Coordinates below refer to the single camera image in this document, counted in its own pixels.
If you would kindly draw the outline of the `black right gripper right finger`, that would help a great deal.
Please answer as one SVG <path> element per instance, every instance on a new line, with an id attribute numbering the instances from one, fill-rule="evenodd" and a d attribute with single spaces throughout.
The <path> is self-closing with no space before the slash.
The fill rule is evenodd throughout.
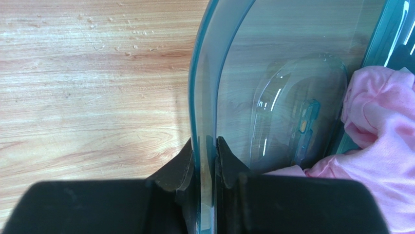
<path id="1" fill-rule="evenodd" d="M 217 138 L 219 234 L 386 234 L 369 190 L 343 179 L 257 175 Z"/>

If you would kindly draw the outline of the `clear teal plastic bin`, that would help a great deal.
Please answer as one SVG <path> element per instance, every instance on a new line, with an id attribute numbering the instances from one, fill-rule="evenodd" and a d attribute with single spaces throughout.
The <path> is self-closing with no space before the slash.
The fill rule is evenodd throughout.
<path id="1" fill-rule="evenodd" d="M 414 1 L 211 0 L 189 70 L 195 232 L 219 231 L 219 137 L 260 174 L 356 148 L 342 100 L 352 73 L 373 65 L 415 70 Z"/>

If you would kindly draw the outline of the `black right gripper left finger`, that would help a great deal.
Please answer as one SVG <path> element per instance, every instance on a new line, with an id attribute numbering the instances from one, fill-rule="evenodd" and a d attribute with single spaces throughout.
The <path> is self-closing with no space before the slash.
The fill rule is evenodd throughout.
<path id="1" fill-rule="evenodd" d="M 188 141 L 145 179 L 41 181 L 9 217 L 5 234 L 195 234 L 194 160 Z"/>

